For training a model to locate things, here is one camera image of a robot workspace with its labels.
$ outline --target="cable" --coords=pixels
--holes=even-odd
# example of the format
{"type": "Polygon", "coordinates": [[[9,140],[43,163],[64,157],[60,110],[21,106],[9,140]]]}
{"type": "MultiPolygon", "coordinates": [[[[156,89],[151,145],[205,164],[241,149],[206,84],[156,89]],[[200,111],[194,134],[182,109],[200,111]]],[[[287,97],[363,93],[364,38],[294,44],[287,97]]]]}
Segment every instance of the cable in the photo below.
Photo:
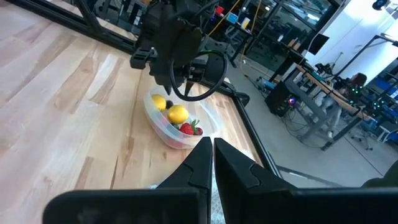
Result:
{"type": "MultiPolygon", "coordinates": [[[[257,14],[258,14],[258,12],[259,12],[260,6],[261,6],[261,1],[260,1],[259,4],[257,5],[257,9],[256,9],[256,13],[255,13],[255,15],[254,15],[253,23],[252,23],[252,25],[251,25],[250,33],[253,33],[254,25],[256,24],[257,14]]],[[[240,59],[240,61],[239,61],[239,64],[240,64],[239,68],[240,68],[241,72],[243,73],[243,75],[244,75],[246,78],[248,78],[248,75],[246,75],[245,72],[243,71],[243,68],[242,68],[242,61],[243,61],[243,56],[244,56],[243,54],[244,54],[244,52],[246,51],[246,47],[248,47],[248,45],[249,45],[248,43],[246,43],[246,44],[244,45],[243,51],[242,51],[242,54],[241,54],[241,59],[240,59]]],[[[262,71],[260,68],[257,68],[257,67],[255,67],[254,65],[251,65],[250,63],[247,63],[247,65],[249,65],[251,68],[257,70],[258,72],[263,73],[265,76],[269,77],[268,73],[262,71]]]]}
{"type": "Polygon", "coordinates": [[[222,75],[220,77],[220,79],[217,81],[217,83],[215,83],[215,85],[213,85],[206,93],[200,95],[200,96],[184,96],[180,93],[180,91],[178,90],[177,84],[175,82],[175,76],[174,76],[174,58],[170,59],[170,63],[169,63],[169,73],[170,73],[170,81],[171,81],[171,86],[173,88],[174,93],[182,100],[185,101],[199,101],[199,100],[203,100],[206,97],[210,96],[213,92],[215,92],[218,87],[220,87],[220,85],[224,82],[224,78],[226,75],[226,71],[228,69],[228,59],[226,58],[226,55],[222,52],[219,52],[217,50],[205,50],[205,51],[201,51],[198,53],[197,57],[203,56],[203,55],[209,55],[209,54],[214,54],[217,56],[220,56],[223,60],[223,71],[222,71],[222,75]]]}
{"type": "MultiPolygon", "coordinates": [[[[282,120],[282,122],[285,124],[285,127],[286,127],[286,131],[292,136],[292,137],[294,137],[294,138],[296,138],[297,139],[297,136],[295,136],[294,134],[292,134],[291,133],[291,130],[289,129],[289,127],[287,126],[287,123],[284,121],[284,120],[282,120]]],[[[310,145],[308,145],[308,144],[305,144],[304,142],[302,142],[302,141],[300,141],[300,140],[298,140],[301,144],[303,144],[304,146],[307,146],[307,147],[309,147],[309,148],[312,148],[312,149],[319,149],[319,148],[321,148],[321,146],[310,146],[310,145]]]]}
{"type": "Polygon", "coordinates": [[[209,35],[211,35],[217,27],[221,24],[221,22],[226,18],[226,16],[235,8],[235,6],[240,2],[241,0],[237,0],[235,4],[232,6],[232,8],[221,18],[221,20],[217,23],[217,25],[213,28],[213,30],[210,31],[209,35]]]}

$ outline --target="yellow lemon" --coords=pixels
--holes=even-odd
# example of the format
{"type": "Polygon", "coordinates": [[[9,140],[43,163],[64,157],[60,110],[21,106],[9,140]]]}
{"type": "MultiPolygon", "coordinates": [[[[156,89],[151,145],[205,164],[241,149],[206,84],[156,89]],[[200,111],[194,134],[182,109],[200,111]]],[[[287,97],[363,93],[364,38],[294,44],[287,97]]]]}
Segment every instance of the yellow lemon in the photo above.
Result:
{"type": "Polygon", "coordinates": [[[166,109],[166,100],[162,95],[153,94],[151,97],[158,110],[163,111],[166,109]]]}
{"type": "Polygon", "coordinates": [[[174,105],[167,112],[167,118],[173,124],[182,124],[188,117],[189,113],[182,105],[174,105]]]}

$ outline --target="wooden tabletop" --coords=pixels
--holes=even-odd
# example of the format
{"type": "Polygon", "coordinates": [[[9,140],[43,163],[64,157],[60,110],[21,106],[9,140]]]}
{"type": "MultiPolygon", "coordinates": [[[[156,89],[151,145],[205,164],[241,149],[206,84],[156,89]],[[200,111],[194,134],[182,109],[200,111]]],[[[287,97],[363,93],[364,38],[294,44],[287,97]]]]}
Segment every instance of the wooden tabletop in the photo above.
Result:
{"type": "MultiPolygon", "coordinates": [[[[302,72],[309,80],[311,80],[311,82],[316,84],[316,86],[320,87],[322,91],[324,91],[326,94],[329,94],[329,96],[332,97],[343,109],[349,111],[350,113],[355,113],[358,111],[357,108],[347,103],[346,98],[342,94],[340,94],[337,90],[334,90],[333,87],[326,84],[324,81],[317,80],[314,76],[309,74],[300,65],[297,65],[296,68],[300,72],[302,72]]],[[[370,117],[365,112],[358,113],[357,116],[366,120],[370,119],[370,117]]]]}
{"type": "MultiPolygon", "coordinates": [[[[40,223],[68,190],[158,184],[190,153],[151,128],[143,97],[156,84],[130,55],[3,0],[0,27],[0,223],[40,223]]],[[[219,137],[260,163],[232,99],[206,101],[219,137]]]]}

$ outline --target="plastic container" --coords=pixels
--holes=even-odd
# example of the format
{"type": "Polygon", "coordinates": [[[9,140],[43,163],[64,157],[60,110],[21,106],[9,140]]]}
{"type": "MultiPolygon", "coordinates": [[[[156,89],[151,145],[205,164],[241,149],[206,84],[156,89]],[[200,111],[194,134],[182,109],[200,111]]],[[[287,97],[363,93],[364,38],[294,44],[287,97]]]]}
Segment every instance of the plastic container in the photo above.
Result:
{"type": "Polygon", "coordinates": [[[210,104],[205,102],[205,100],[186,102],[178,98],[173,91],[172,94],[168,96],[162,86],[155,87],[146,94],[144,98],[144,106],[150,125],[163,142],[174,149],[191,149],[197,145],[202,137],[217,137],[223,127],[221,119],[212,110],[210,104]],[[161,113],[155,107],[151,98],[151,95],[153,94],[160,94],[164,96],[166,100],[172,100],[174,105],[184,105],[189,112],[189,117],[186,122],[199,119],[200,122],[197,127],[202,128],[203,135],[187,135],[173,127],[167,119],[167,112],[165,111],[161,113]]]}

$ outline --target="strawberry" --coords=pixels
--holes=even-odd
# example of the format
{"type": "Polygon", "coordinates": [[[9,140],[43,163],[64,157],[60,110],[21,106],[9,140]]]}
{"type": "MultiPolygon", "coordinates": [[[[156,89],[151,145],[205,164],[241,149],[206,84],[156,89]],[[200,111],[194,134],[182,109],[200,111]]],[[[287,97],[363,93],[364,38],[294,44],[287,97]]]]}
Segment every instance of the strawberry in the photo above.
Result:
{"type": "Polygon", "coordinates": [[[203,130],[201,128],[196,128],[194,132],[195,132],[195,135],[202,135],[203,134],[203,130]]]}
{"type": "Polygon", "coordinates": [[[184,133],[184,134],[190,134],[190,135],[195,134],[195,133],[193,132],[192,125],[191,125],[190,123],[183,123],[183,124],[181,125],[181,127],[180,127],[180,131],[181,131],[182,133],[184,133]]]}
{"type": "Polygon", "coordinates": [[[199,120],[193,120],[191,122],[191,126],[192,126],[192,129],[193,129],[193,134],[194,135],[202,135],[203,134],[203,130],[201,128],[196,128],[196,125],[198,125],[198,123],[199,123],[199,120]]]}

